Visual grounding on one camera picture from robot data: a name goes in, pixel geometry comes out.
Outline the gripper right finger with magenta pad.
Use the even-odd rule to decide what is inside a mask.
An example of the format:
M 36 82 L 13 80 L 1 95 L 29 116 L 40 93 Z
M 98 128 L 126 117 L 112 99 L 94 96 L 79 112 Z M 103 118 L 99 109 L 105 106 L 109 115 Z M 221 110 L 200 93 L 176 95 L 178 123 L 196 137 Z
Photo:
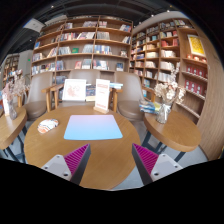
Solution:
M 158 155 L 135 143 L 132 144 L 132 155 L 143 185 L 148 185 L 182 169 L 167 154 Z

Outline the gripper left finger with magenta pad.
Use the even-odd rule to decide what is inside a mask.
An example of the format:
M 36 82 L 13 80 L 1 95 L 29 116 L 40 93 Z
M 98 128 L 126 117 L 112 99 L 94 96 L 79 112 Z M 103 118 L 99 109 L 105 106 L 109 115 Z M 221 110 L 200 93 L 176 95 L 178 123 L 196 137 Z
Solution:
M 86 144 L 65 156 L 55 155 L 42 169 L 79 185 L 90 155 L 90 145 Z

